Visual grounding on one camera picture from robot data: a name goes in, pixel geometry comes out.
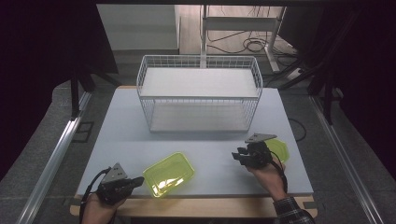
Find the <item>yellow plastic tray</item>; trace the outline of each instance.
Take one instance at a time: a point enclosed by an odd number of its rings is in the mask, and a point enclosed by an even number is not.
[[[171,190],[189,181],[194,175],[187,158],[177,152],[158,161],[143,172],[145,182],[155,198],[162,198]]]
[[[281,162],[285,162],[289,159],[288,146],[286,143],[279,141],[276,138],[264,141],[270,151],[273,151],[280,159]]]

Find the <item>wooden table edge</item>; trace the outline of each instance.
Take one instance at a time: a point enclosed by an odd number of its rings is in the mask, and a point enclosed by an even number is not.
[[[294,197],[312,217],[318,209],[312,195]],[[79,215],[79,205],[70,213]],[[272,198],[128,199],[117,211],[122,217],[276,217]]]

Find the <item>metal rail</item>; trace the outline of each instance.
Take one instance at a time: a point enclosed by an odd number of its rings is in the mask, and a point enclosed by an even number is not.
[[[382,220],[381,216],[378,213],[375,202],[371,197],[369,190],[361,181],[361,178],[359,177],[358,172],[353,166],[351,159],[347,155],[347,151],[344,148],[343,144],[341,143],[340,139],[338,138],[338,135],[334,127],[327,123],[323,113],[321,112],[323,108],[320,104],[318,97],[310,96],[309,98],[311,100],[312,105],[316,109],[318,118],[324,128],[325,133],[328,135],[332,143],[332,148],[334,149],[335,154],[338,157],[338,160],[343,166],[343,169],[346,173],[346,177],[349,179],[349,182],[353,190],[358,196],[358,199],[361,203],[361,207],[363,208],[364,213],[366,214],[370,223],[373,224],[384,223],[384,221]]]
[[[90,93],[84,92],[82,94],[79,101],[80,112],[78,116],[74,120],[70,120],[67,123],[58,144],[53,150],[46,167],[44,168],[40,178],[35,184],[35,188],[33,189],[27,203],[21,211],[21,214],[18,217],[16,223],[32,223],[35,220],[35,215],[37,214],[38,209],[40,208],[50,188],[52,180],[55,177],[58,168],[62,163],[64,154],[66,153],[70,142],[72,141],[73,135],[81,121],[81,117],[84,114],[90,98]]]

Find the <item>wire basket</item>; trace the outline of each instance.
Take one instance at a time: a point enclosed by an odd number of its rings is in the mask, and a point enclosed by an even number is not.
[[[262,95],[251,56],[146,55],[136,88],[151,132],[247,132]]]

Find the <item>wire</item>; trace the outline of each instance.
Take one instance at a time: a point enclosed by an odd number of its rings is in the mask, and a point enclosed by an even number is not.
[[[233,35],[226,35],[226,36],[224,36],[224,37],[222,37],[222,38],[212,40],[212,39],[210,39],[210,37],[209,37],[209,31],[207,31],[207,39],[208,39],[210,42],[216,42],[216,41],[223,40],[223,39],[226,39],[226,38],[235,36],[235,35],[240,35],[240,34],[246,33],[246,32],[247,32],[247,31],[242,31],[242,32],[235,33],[235,34],[233,34]]]
[[[201,41],[202,41],[202,24],[201,24],[201,19],[202,19],[202,5],[199,6],[199,36],[201,37]]]
[[[260,8],[262,8],[262,7],[259,7],[259,10],[257,10],[256,17],[259,17],[259,14],[260,14]]]
[[[225,16],[225,12],[222,10],[222,6],[221,6],[221,11],[222,11],[222,13],[224,14],[224,16]]]
[[[300,121],[298,121],[297,119],[288,119],[288,120],[291,120],[291,121],[294,121],[294,122],[298,123],[304,130],[303,137],[300,137],[299,139],[296,139],[296,142],[300,142],[303,139],[305,139],[306,138],[306,128],[305,128],[305,126]]]
[[[253,7],[253,8],[249,11],[249,13],[248,13],[247,15],[250,15],[250,13],[251,13],[252,11],[256,11],[256,7]]]
[[[93,181],[91,182],[91,184],[87,187],[87,189],[85,190],[84,195],[82,196],[81,199],[81,203],[79,206],[79,223],[82,223],[82,218],[84,216],[84,211],[85,211],[85,206],[87,205],[87,200],[88,200],[88,196],[91,193],[91,189],[93,187],[93,184],[96,182],[97,178],[99,178],[99,176],[107,174],[109,171],[111,170],[111,167],[108,167],[107,169],[99,172],[99,174],[97,174],[95,176],[95,178],[93,179]]]
[[[268,11],[267,11],[267,18],[270,16],[270,9],[271,7],[268,7]],[[268,39],[268,32],[265,31],[265,42],[267,42]]]
[[[224,53],[231,53],[231,54],[241,53],[241,52],[245,51],[245,49],[241,49],[239,51],[230,52],[230,51],[227,51],[227,50],[224,50],[224,49],[220,49],[220,48],[212,46],[212,45],[206,45],[206,46],[209,47],[209,48],[218,49],[218,50],[220,50],[220,51],[222,51]]]
[[[273,151],[270,151],[270,152],[276,156],[277,160],[278,160],[279,163],[281,164],[281,165],[280,165],[280,169],[282,170],[282,172],[285,172],[285,170],[283,169],[282,161],[280,160],[280,158],[276,155],[275,152],[273,152]]]

